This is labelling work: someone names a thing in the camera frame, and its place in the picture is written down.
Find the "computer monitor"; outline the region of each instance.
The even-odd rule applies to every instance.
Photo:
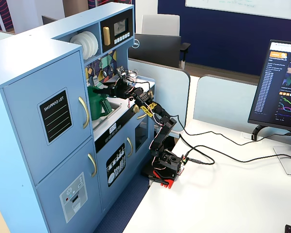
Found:
[[[179,68],[181,36],[135,34],[128,57]]]
[[[46,25],[48,23],[52,23],[52,22],[55,22],[56,19],[53,19],[53,18],[50,18],[50,17],[47,17],[47,16],[42,16],[42,22],[43,22],[43,25]]]
[[[271,40],[248,122],[291,131],[291,42]],[[274,150],[291,156],[291,147]],[[291,159],[279,159],[291,175]]]

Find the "monitor screen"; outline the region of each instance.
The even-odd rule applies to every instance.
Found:
[[[248,122],[291,130],[291,42],[270,42]]]

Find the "dell logo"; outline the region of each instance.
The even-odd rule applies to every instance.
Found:
[[[133,44],[132,47],[133,47],[134,49],[137,49],[137,48],[139,48],[139,46],[140,46],[139,40],[135,39],[135,40],[134,40],[134,44]]]

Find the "light blue toy kitchen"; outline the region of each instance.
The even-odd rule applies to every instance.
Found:
[[[117,98],[92,121],[87,92],[112,81],[109,69],[128,70],[133,41],[134,8],[121,3],[0,41],[0,211],[11,232],[92,233],[149,154],[153,121]]]

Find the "blue wall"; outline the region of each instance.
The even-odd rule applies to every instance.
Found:
[[[190,63],[260,75],[269,41],[291,41],[287,19],[185,7],[185,0],[159,0],[158,12],[180,15]]]

